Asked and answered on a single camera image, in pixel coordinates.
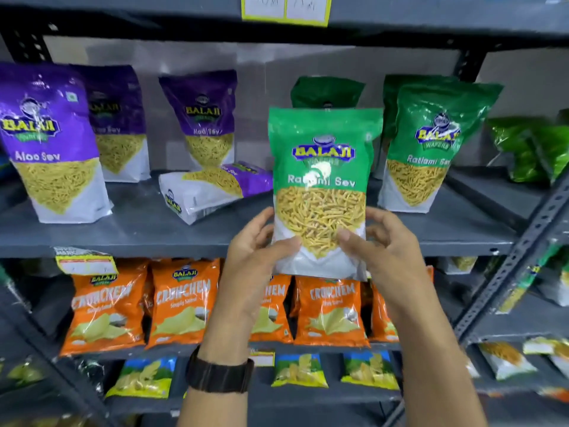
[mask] finger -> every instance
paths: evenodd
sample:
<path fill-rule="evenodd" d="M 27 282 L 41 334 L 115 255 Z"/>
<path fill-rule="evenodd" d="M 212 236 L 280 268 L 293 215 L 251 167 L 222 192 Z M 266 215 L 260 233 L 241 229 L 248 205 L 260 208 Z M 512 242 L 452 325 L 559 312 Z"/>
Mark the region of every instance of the finger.
<path fill-rule="evenodd" d="M 390 243 L 390 238 L 388 231 L 385 230 L 383 225 L 371 225 L 366 227 L 365 234 L 367 239 L 375 238 L 379 243 L 383 244 L 384 246 L 388 246 Z"/>
<path fill-rule="evenodd" d="M 273 207 L 265 208 L 258 215 L 253 217 L 251 221 L 245 225 L 245 228 L 241 229 L 239 234 L 248 233 L 256 237 L 267 223 L 267 220 L 270 219 L 274 213 L 275 210 Z"/>
<path fill-rule="evenodd" d="M 261 247 L 265 247 L 273 237 L 274 230 L 275 225 L 273 223 L 261 229 L 259 235 L 257 235 L 257 238 L 255 239 L 255 248 L 259 249 Z"/>
<path fill-rule="evenodd" d="M 367 219 L 383 224 L 388 234 L 397 234 L 401 233 L 403 230 L 409 230 L 399 217 L 384 209 L 366 207 L 365 216 Z"/>
<path fill-rule="evenodd" d="M 301 238 L 292 237 L 285 240 L 279 240 L 264 249 L 260 249 L 254 253 L 256 259 L 263 265 L 270 265 L 271 268 L 277 261 L 292 256 L 301 248 Z"/>
<path fill-rule="evenodd" d="M 363 260 L 368 268 L 378 260 L 380 251 L 385 250 L 344 228 L 338 229 L 338 243 L 348 256 Z"/>

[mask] forearm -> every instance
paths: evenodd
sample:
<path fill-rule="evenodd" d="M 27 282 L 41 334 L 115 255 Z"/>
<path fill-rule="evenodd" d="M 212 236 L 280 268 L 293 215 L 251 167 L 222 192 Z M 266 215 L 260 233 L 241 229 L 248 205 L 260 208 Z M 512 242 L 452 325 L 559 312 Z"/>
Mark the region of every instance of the forearm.
<path fill-rule="evenodd" d="M 252 324 L 249 318 L 230 309 L 223 302 L 216 304 L 198 358 L 224 366 L 238 366 L 247 361 Z M 178 427 L 228 425 L 246 427 L 247 393 L 206 393 L 188 389 Z"/>
<path fill-rule="evenodd" d="M 437 297 L 436 293 L 428 298 Z M 438 299 L 396 314 L 409 427 L 487 426 L 452 327 Z"/>

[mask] left hand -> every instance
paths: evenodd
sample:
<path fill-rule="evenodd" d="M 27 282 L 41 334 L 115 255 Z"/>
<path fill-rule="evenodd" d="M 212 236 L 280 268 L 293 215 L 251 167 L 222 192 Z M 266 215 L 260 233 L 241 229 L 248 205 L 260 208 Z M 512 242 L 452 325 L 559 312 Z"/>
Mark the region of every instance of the left hand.
<path fill-rule="evenodd" d="M 232 239 L 219 282 L 216 305 L 236 313 L 251 328 L 276 262 L 301 248 L 299 237 L 268 245 L 274 225 L 266 223 L 273 215 L 272 207 L 265 208 Z"/>

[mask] black watch strap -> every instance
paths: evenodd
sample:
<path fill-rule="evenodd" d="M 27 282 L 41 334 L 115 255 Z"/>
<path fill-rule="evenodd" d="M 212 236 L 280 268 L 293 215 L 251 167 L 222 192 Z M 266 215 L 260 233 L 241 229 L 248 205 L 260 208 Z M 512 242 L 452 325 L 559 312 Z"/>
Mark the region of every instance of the black watch strap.
<path fill-rule="evenodd" d="M 186 380 L 191 388 L 204 392 L 247 392 L 255 364 L 251 359 L 240 366 L 220 366 L 197 357 L 200 345 L 189 357 Z"/>

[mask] paper label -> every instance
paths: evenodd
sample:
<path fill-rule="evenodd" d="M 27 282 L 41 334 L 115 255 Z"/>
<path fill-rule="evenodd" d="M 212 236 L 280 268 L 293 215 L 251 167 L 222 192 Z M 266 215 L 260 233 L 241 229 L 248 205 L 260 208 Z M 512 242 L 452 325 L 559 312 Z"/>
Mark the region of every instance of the paper label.
<path fill-rule="evenodd" d="M 241 0 L 243 20 L 328 27 L 332 0 Z"/>
<path fill-rule="evenodd" d="M 57 266 L 65 274 L 101 275 L 118 274 L 112 256 L 75 247 L 54 247 Z"/>
<path fill-rule="evenodd" d="M 274 351 L 257 351 L 251 349 L 249 359 L 255 363 L 255 367 L 274 367 L 275 352 Z"/>

